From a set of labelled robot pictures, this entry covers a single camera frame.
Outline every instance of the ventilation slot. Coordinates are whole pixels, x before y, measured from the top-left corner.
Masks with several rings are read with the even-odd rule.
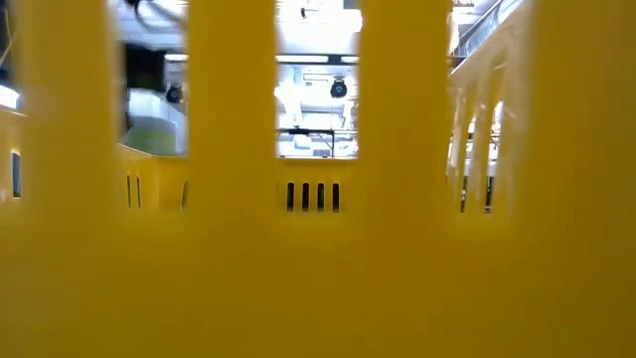
[[[11,153],[11,173],[13,176],[13,197],[22,198],[22,172],[20,154],[18,153]]]
[[[188,194],[190,192],[190,183],[186,180],[183,183],[183,193],[181,194],[181,209],[188,206]]]
[[[461,187],[461,204],[460,210],[462,213],[466,211],[466,200],[468,199],[468,176],[464,176],[464,185]]]
[[[132,208],[132,197],[130,195],[130,175],[126,175],[126,186],[128,187],[128,208]]]
[[[302,185],[302,211],[307,213],[309,211],[309,184]]]
[[[287,184],[287,211],[294,211],[294,183]]]
[[[333,186],[332,204],[334,213],[340,213],[340,184]]]
[[[318,204],[318,212],[319,213],[324,213],[325,212],[325,184],[318,184],[318,197],[316,200],[316,203]]]
[[[139,183],[139,177],[137,177],[137,205],[141,208],[141,184]]]
[[[493,189],[495,187],[495,178],[489,176],[486,183],[486,207],[484,212],[490,214],[493,211]]]

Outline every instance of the yellow plastic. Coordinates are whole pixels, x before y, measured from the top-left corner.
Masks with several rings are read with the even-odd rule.
[[[364,1],[355,162],[274,159],[271,1],[190,2],[189,160],[114,144],[103,1],[16,5],[0,357],[636,356],[634,5],[529,0],[447,79],[447,3]],[[290,182],[338,182],[341,212],[289,213]]]

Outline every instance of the fluorescent light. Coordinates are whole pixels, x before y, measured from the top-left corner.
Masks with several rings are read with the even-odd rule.
[[[357,64],[360,58],[358,56],[343,56],[342,62],[345,64]]]
[[[328,56],[302,56],[302,55],[278,55],[276,60],[282,63],[298,64],[326,64],[329,62]]]
[[[18,107],[18,98],[20,94],[16,91],[4,86],[0,86],[0,105],[4,105],[11,109]]]
[[[166,61],[170,62],[186,62],[188,61],[188,55],[185,54],[166,54]]]
[[[302,79],[304,81],[324,81],[329,82],[333,76],[327,74],[304,74]]]

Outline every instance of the black cable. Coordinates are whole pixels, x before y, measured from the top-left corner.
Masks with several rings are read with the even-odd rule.
[[[124,2],[128,6],[132,7],[132,9],[133,9],[133,11],[135,13],[135,18],[137,19],[137,22],[141,26],[143,26],[146,30],[148,30],[149,32],[152,32],[152,33],[173,33],[173,30],[169,30],[169,29],[166,29],[164,27],[150,25],[143,19],[141,14],[139,14],[139,5],[141,4],[142,1],[146,1],[148,3],[152,3],[154,0],[124,0]],[[167,18],[170,21],[179,24],[180,28],[184,27],[183,20],[180,19],[178,16],[170,13],[170,11],[167,11],[166,9],[164,9],[163,7],[161,7],[159,5],[151,5],[151,6],[152,6],[152,9],[155,12],[159,13],[164,18]]]

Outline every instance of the yellow plastic crate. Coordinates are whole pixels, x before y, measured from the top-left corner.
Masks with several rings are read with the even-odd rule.
[[[449,79],[447,5],[364,2],[361,150],[344,164],[274,158],[273,2],[191,2],[186,161],[114,144],[103,1],[21,0],[0,357],[635,356],[635,5],[528,0]],[[461,214],[446,154],[454,128],[464,162],[469,113]],[[223,155],[233,139],[215,132],[251,145]],[[337,215],[311,197],[303,212],[321,183],[341,184]]]

